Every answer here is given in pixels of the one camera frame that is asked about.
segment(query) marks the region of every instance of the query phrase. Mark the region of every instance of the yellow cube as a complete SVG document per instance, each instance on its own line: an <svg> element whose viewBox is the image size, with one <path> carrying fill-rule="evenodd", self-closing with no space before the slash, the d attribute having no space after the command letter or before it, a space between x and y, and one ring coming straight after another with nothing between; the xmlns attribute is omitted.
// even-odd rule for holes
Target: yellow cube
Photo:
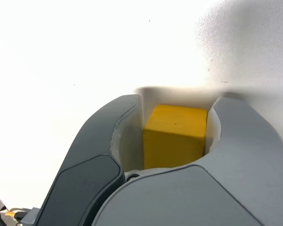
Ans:
<svg viewBox="0 0 283 226"><path fill-rule="evenodd" d="M143 130L144 167L171 168L203 156L207 110L157 105Z"/></svg>

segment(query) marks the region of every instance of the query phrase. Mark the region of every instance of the white backdrop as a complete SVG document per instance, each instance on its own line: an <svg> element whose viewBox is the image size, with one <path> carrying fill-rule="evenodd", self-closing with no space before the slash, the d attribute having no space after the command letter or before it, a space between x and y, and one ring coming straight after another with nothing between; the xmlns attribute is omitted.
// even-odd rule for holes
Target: white backdrop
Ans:
<svg viewBox="0 0 283 226"><path fill-rule="evenodd" d="M0 198L40 207L110 100L246 100L283 138L283 0L0 1Z"/></svg>

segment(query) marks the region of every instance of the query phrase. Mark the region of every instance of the white surface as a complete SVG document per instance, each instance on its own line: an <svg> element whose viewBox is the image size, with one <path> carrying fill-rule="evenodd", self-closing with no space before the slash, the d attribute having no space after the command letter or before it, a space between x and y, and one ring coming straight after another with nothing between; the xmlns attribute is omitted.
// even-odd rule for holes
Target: white surface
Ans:
<svg viewBox="0 0 283 226"><path fill-rule="evenodd" d="M146 118L157 103L208 108L227 93L283 138L283 0L0 1L7 207L40 207L86 119L134 92Z"/></svg>

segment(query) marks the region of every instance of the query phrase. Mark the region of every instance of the yellow wooden block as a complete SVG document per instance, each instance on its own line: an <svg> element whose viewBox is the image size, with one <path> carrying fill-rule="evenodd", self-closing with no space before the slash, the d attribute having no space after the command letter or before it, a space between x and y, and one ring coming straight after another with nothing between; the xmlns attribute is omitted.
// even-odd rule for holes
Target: yellow wooden block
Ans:
<svg viewBox="0 0 283 226"><path fill-rule="evenodd" d="M143 130L145 169L177 167L202 157L207 110L157 105Z"/></svg>

